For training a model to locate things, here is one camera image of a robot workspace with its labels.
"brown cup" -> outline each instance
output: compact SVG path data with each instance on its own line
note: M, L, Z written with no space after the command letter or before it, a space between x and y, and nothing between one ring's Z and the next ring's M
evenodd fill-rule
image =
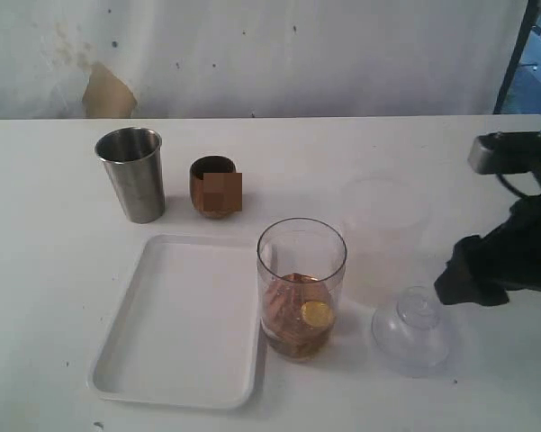
M223 177L224 174L232 173L236 173L236 166L234 162L224 156L201 157L190 166L190 197L194 208L202 216L221 219L236 210L241 210L241 178L239 186L235 187L230 184L232 182L228 182L228 177ZM220 178L219 181L214 182L213 189L216 189L215 191L209 190L212 188L212 183L207 184L206 182L205 184L205 174L211 175L210 179ZM236 194L239 194L239 205L235 203Z

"coin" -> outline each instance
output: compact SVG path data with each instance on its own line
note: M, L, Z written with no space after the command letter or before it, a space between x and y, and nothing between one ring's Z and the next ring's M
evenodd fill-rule
M328 327L334 321L334 313L327 303L307 301L302 305L302 319L314 328Z

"plastic tray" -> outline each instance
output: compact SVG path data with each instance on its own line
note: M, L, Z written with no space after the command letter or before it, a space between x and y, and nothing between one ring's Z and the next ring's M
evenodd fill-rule
M106 400L236 408L254 385L258 328L251 241L151 238L88 386Z

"white table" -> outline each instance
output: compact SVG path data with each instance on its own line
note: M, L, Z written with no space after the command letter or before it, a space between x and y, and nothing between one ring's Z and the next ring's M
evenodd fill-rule
M164 139L167 213L148 225L123 217L93 151L104 133L131 124ZM238 411L123 405L86 388L108 317L148 237L254 238L284 217L328 219L328 199L341 185L395 170L433 202L420 246L428 270L422 282L430 284L457 240L493 229L515 201L493 176L467 165L473 138L540 129L538 116L0 121L0 430L87 431L96 421L104 432L541 430L536 292L515 292L493 309L449 308L457 350L446 371L428 379L403 378L373 358L373 311L343 301L332 341L314 361L291 364L261 347L255 393ZM201 218L187 194L191 162L212 153L233 158L244 173L244 211L228 220ZM536 190L529 175L513 181Z

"metal tumbler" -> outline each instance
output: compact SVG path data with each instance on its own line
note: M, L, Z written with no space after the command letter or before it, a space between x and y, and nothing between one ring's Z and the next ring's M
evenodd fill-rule
M162 185L162 139L150 129L125 128L104 135L95 146L126 217L148 223L166 208Z

